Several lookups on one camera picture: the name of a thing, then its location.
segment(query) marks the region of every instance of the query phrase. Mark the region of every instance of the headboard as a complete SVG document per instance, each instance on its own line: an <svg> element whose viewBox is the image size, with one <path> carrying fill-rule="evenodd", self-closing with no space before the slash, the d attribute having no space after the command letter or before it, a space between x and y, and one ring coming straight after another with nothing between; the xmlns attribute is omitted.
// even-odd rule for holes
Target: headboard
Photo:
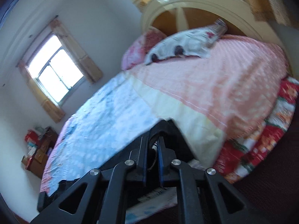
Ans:
<svg viewBox="0 0 299 224"><path fill-rule="evenodd" d="M248 36L284 49L270 25L256 21L243 0L151 0L143 12L141 27L144 32L153 26L169 36L213 24L217 18L227 24L227 34Z"/></svg>

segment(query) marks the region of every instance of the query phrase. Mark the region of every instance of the pillowcase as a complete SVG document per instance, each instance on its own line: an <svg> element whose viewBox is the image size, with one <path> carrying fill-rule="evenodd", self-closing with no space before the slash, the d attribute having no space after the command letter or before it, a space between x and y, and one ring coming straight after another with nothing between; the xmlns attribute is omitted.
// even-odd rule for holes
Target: pillowcase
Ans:
<svg viewBox="0 0 299 224"><path fill-rule="evenodd" d="M213 25L178 32L154 46L146 55L146 65L177 56L209 57L209 48L227 31L226 24L217 19Z"/></svg>
<svg viewBox="0 0 299 224"><path fill-rule="evenodd" d="M143 63L146 54L152 49L152 47L166 37L167 36L160 30L150 27L149 30L135 40L135 42L125 52L121 62L121 69L128 70L135 65Z"/></svg>

